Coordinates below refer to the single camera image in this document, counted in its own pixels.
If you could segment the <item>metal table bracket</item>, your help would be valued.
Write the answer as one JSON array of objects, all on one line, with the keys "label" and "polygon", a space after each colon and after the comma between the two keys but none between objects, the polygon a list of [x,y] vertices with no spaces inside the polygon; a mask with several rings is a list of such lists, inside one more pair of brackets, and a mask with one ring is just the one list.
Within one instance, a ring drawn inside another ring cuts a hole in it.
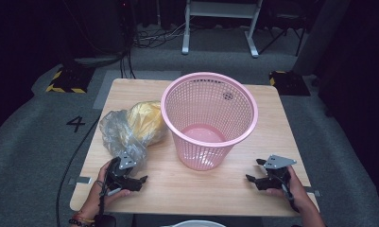
[{"label": "metal table bracket", "polygon": [[320,191],[317,190],[317,189],[314,189],[312,186],[304,186],[303,188],[305,189],[305,191],[306,191],[307,193],[314,194],[315,197],[320,197],[320,196],[321,196]]},{"label": "metal table bracket", "polygon": [[84,183],[89,184],[92,181],[92,178],[90,177],[76,177],[76,178],[70,178],[68,181],[69,185],[76,185],[77,183]]}]

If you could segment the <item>black box on wrist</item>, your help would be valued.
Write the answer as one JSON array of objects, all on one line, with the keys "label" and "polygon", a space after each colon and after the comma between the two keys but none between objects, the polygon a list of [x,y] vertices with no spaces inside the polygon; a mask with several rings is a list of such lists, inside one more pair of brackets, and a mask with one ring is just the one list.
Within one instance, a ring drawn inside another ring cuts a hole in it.
[{"label": "black box on wrist", "polygon": [[97,215],[95,227],[116,227],[116,218],[110,215]]}]

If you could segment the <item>white round bowl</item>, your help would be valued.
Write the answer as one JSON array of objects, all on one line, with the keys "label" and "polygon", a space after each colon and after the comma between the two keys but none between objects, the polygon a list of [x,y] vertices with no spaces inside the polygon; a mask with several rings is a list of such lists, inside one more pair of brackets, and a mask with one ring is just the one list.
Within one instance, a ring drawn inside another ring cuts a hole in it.
[{"label": "white round bowl", "polygon": [[210,220],[186,220],[176,224],[163,225],[160,227],[226,227],[223,224]]}]

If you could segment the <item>yellow-black striped floor pad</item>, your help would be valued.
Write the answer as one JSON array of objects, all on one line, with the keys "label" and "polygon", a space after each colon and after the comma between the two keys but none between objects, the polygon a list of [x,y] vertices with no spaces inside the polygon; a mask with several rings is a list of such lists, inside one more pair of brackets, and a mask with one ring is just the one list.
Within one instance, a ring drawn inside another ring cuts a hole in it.
[{"label": "yellow-black striped floor pad", "polygon": [[280,96],[311,96],[303,77],[292,71],[272,71],[268,78]]},{"label": "yellow-black striped floor pad", "polygon": [[94,68],[61,67],[47,86],[46,92],[86,94],[94,72]]}]

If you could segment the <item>black chair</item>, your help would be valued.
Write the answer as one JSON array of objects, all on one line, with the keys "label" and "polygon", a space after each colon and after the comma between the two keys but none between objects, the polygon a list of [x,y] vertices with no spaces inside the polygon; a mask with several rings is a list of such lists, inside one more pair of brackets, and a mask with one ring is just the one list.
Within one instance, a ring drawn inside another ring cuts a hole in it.
[{"label": "black chair", "polygon": [[306,30],[306,13],[302,9],[302,7],[295,3],[289,3],[285,6],[270,5],[267,8],[266,28],[268,29],[268,31],[271,31],[274,27],[279,28],[281,32],[277,36],[274,36],[273,39],[259,51],[259,53],[262,54],[280,37],[285,35],[290,29],[292,29],[299,39],[295,53],[295,56],[298,57],[304,33]]}]

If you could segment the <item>person's left hand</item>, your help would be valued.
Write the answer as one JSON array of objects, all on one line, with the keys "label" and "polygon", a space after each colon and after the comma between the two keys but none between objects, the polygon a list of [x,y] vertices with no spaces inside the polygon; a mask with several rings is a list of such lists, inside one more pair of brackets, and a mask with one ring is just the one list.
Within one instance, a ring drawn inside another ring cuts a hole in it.
[{"label": "person's left hand", "polygon": [[[106,171],[108,170],[110,163],[111,162],[107,162],[103,167],[100,168],[96,182],[93,184],[89,196],[85,202],[85,211],[88,211],[90,218],[93,218],[99,212],[100,193],[102,192],[103,186],[105,185]],[[107,207],[114,201],[118,201],[120,198],[124,198],[130,194],[131,192],[129,190],[123,189],[114,195],[106,196],[104,198],[104,207]]]}]

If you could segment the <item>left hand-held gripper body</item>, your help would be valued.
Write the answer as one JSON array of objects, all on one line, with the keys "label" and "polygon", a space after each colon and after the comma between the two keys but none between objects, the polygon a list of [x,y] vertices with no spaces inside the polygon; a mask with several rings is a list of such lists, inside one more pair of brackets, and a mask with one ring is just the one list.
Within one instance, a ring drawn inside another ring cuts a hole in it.
[{"label": "left hand-held gripper body", "polygon": [[136,162],[124,151],[113,158],[106,171],[105,183],[109,193],[117,193],[129,183],[139,183],[137,179],[129,177],[130,172],[136,166]]}]

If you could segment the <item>person's right hand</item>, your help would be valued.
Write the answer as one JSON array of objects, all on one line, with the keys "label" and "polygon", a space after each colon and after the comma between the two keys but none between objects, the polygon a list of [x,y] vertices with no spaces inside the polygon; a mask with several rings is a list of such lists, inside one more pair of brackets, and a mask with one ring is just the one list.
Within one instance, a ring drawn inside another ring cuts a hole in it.
[{"label": "person's right hand", "polygon": [[287,170],[290,174],[290,180],[288,185],[290,193],[293,197],[292,204],[300,214],[303,214],[306,211],[312,209],[314,207],[314,203],[310,200],[309,196],[307,195],[293,167],[288,166]]}]

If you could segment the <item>pink plastic mesh basket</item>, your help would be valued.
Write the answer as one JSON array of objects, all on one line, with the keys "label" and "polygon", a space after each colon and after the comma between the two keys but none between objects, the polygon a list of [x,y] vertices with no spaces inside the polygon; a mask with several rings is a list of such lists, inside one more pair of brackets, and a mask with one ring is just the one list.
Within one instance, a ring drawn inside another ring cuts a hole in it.
[{"label": "pink plastic mesh basket", "polygon": [[200,171],[219,166],[258,121],[250,91],[235,79],[212,72],[171,82],[162,95],[161,112],[179,159]]}]

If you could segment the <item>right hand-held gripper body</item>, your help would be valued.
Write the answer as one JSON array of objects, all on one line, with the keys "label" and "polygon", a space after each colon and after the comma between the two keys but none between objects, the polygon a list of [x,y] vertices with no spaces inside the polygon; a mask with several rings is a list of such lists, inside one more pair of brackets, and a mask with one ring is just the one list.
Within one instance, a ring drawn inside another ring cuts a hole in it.
[{"label": "right hand-held gripper body", "polygon": [[287,185],[290,180],[290,174],[287,167],[295,165],[296,163],[297,161],[294,159],[285,158],[275,154],[270,155],[267,162],[262,166],[267,172],[267,189],[280,189],[282,185]]}]

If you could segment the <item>white metal desk frame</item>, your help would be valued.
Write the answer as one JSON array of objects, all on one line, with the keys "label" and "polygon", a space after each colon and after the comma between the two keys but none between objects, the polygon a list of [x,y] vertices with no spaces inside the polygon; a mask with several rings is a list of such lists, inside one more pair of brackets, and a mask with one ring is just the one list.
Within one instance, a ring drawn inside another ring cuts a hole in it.
[{"label": "white metal desk frame", "polygon": [[236,19],[251,19],[250,28],[245,31],[250,54],[254,58],[259,57],[259,52],[254,43],[253,32],[259,17],[264,0],[255,0],[254,3],[221,3],[221,2],[199,2],[196,0],[186,0],[185,7],[185,28],[182,40],[181,53],[187,55],[189,53],[190,43],[190,20],[192,16],[202,17],[221,17]]}]

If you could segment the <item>clear grey plastic bag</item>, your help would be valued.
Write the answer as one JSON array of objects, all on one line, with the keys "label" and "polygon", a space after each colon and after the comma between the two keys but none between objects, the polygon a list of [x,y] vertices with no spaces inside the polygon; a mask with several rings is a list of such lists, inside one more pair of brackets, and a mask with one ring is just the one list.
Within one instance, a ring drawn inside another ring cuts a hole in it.
[{"label": "clear grey plastic bag", "polygon": [[136,163],[130,176],[135,176],[146,165],[148,138],[140,138],[133,133],[127,120],[127,110],[110,111],[99,123],[103,146],[112,157],[122,156],[125,152]]}]

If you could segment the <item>grey pillar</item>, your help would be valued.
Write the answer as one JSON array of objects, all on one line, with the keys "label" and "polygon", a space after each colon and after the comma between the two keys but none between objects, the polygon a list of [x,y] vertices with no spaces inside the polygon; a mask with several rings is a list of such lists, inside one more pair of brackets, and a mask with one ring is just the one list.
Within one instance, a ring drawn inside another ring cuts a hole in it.
[{"label": "grey pillar", "polygon": [[351,0],[325,0],[292,71],[312,75],[334,37]]}]

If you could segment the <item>yellow plastic bag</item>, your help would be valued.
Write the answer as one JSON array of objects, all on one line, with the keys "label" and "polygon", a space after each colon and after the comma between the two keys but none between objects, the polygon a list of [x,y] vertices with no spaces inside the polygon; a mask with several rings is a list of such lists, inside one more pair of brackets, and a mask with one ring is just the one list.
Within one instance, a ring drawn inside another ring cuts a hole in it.
[{"label": "yellow plastic bag", "polygon": [[127,120],[134,137],[146,147],[161,142],[167,133],[160,101],[136,103],[128,110]]}]

